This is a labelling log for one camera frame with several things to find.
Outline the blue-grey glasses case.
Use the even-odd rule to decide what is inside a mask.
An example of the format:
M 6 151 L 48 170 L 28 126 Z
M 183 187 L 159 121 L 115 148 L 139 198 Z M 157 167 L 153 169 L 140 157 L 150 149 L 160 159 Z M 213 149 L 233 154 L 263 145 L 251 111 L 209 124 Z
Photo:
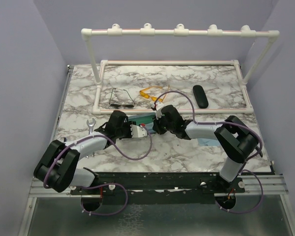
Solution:
M 155 113 L 145 113 L 145 114 L 138 114 L 129 116 L 128 120 L 136 122 L 136 124 L 147 124 L 153 123 L 153 119 L 155 118 Z

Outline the black wire-frame sunglasses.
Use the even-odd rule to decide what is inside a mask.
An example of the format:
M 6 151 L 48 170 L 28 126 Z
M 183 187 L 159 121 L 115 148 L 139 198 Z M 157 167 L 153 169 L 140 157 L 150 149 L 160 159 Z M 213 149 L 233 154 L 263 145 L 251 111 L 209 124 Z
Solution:
M 118 94 L 126 95 L 127 98 L 119 98 Z M 130 96 L 129 92 L 125 89 L 118 89 L 113 88 L 111 91 L 110 99 L 109 99 L 109 105 L 112 108 L 119 109 L 119 108 L 125 108 L 125 109 L 133 109 L 136 106 L 135 101 Z

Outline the light blue cleaning cloth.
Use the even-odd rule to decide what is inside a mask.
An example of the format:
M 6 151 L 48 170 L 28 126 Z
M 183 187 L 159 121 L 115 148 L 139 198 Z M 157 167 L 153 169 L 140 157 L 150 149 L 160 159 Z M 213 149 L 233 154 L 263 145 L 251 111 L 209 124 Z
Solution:
M 153 123 L 147 123 L 145 124 L 145 127 L 147 128 L 150 134 L 156 133 L 156 131 L 153 130 Z

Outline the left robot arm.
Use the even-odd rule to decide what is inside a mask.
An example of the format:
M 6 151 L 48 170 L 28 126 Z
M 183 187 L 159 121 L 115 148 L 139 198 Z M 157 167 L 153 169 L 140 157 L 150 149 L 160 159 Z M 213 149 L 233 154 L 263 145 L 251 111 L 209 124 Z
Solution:
M 132 138 L 128 116 L 113 111 L 109 120 L 91 134 L 71 142 L 52 141 L 34 169 L 33 175 L 45 187 L 62 192 L 71 185 L 80 159 L 98 150 L 104 150 L 116 143 L 117 139 Z

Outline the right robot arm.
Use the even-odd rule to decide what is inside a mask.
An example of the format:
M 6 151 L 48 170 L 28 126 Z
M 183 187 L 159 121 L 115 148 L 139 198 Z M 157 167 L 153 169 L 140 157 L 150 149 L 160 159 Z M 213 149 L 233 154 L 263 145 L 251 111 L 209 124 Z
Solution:
M 208 139 L 216 140 L 223 148 L 227 159 L 219 172 L 216 187 L 221 192 L 228 192 L 234 186 L 234 179 L 242 170 L 250 154 L 256 150 L 262 151 L 262 141 L 258 134 L 248 128 L 236 116 L 229 116 L 221 122 L 196 122 L 183 119 L 178 110 L 167 105 L 155 106 L 156 117 L 153 120 L 153 130 L 157 134 L 170 132 L 182 140 Z

